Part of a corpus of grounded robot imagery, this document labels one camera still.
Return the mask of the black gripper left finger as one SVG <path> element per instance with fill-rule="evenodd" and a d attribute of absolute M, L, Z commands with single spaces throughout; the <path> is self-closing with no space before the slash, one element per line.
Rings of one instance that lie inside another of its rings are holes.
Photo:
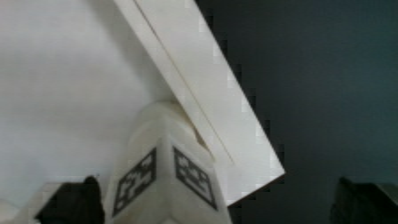
<path fill-rule="evenodd" d="M 99 183 L 92 176 L 82 183 L 64 183 L 34 216 L 41 224 L 105 224 Z"/>

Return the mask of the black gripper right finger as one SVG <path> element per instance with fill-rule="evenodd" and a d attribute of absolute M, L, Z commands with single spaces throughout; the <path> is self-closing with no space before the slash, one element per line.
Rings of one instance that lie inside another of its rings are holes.
<path fill-rule="evenodd" d="M 398 184 L 355 183 L 341 177 L 329 220 L 330 224 L 398 224 Z"/>

